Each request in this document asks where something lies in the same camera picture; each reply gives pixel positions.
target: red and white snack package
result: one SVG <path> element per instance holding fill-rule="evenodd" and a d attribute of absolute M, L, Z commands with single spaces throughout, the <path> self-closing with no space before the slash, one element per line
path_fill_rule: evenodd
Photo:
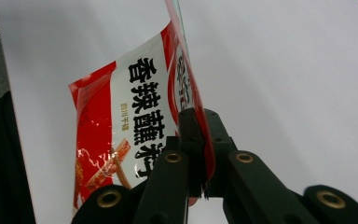
<path fill-rule="evenodd" d="M 75 211 L 105 185 L 143 182 L 177 135 L 178 113 L 194 107 L 206 138 L 208 178 L 214 158 L 178 18 L 139 48 L 72 83 L 77 110 Z"/>

